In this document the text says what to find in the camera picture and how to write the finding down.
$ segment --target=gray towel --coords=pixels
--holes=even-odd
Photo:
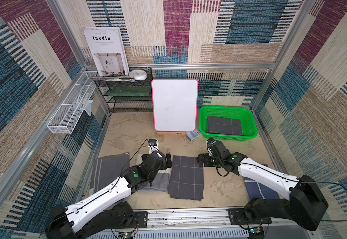
[[[168,193],[171,198],[201,200],[204,190],[204,171],[196,157],[173,156]]]
[[[92,167],[90,189],[92,194],[104,188],[114,181],[121,173],[126,162],[129,160],[128,153],[110,155],[95,159]]]
[[[141,164],[142,154],[138,154],[136,159],[136,164]],[[165,170],[159,170],[155,179],[152,181],[152,187],[148,185],[142,189],[139,189],[138,192],[166,192],[168,190],[168,181],[170,180],[171,169],[167,168]]]
[[[240,120],[208,116],[207,133],[243,135],[243,129]]]

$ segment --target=dark gray plaid cloth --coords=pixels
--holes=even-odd
[[[128,153],[95,159],[90,182],[90,188],[94,189],[93,193],[96,193],[119,177],[122,168],[128,160]]]
[[[243,129],[241,128],[240,120],[208,116],[207,133],[243,135]]]
[[[172,171],[168,194],[171,198],[198,200],[204,198],[204,171],[196,157],[176,156],[172,158]]]

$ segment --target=black metal shelf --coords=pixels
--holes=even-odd
[[[114,87],[149,87],[151,88],[152,70],[149,67],[130,67],[129,70],[144,70],[147,73],[146,80],[139,80],[135,82],[127,81],[95,81],[103,96],[107,94]],[[107,105],[111,112],[151,112],[152,96],[112,96],[107,100]]]

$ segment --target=small box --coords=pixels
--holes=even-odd
[[[195,128],[195,131],[188,131],[185,133],[185,135],[190,139],[190,141],[193,141],[194,139],[199,137],[199,135],[201,135],[201,132],[198,128]]]

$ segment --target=mounting plate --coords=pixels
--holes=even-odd
[[[256,220],[254,222],[247,222],[245,219],[245,209],[244,208],[230,208],[228,209],[228,216],[229,221],[231,222],[231,225],[238,225],[239,223],[241,225],[247,225],[247,224],[260,224],[259,220]],[[272,223],[272,220],[270,217],[265,217],[261,219],[262,224],[268,224]]]
[[[138,221],[138,228],[147,227],[148,212],[135,212],[134,218]],[[136,221],[133,221],[131,228],[134,228],[135,226],[136,226]]]

